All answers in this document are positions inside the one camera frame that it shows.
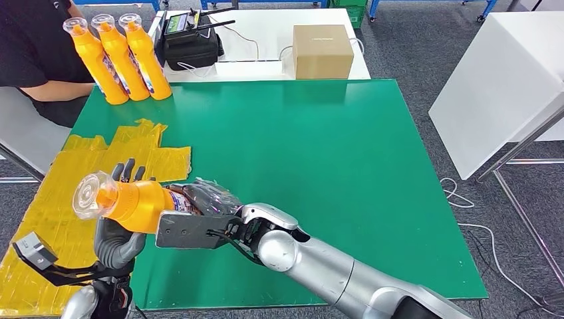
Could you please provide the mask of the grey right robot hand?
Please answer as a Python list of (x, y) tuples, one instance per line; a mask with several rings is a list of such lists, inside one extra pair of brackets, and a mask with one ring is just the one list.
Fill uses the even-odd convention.
[(174, 210), (192, 215), (236, 215), (243, 203), (228, 189), (200, 177), (191, 183), (166, 186), (174, 196)]

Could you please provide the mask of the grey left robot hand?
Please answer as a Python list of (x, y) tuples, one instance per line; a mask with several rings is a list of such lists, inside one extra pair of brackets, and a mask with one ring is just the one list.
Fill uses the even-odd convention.
[[(118, 163), (111, 173), (114, 181), (129, 182), (135, 159)], [(94, 253), (107, 268), (119, 269), (138, 256), (146, 245), (145, 233), (131, 232), (113, 219), (100, 217), (94, 230)]]

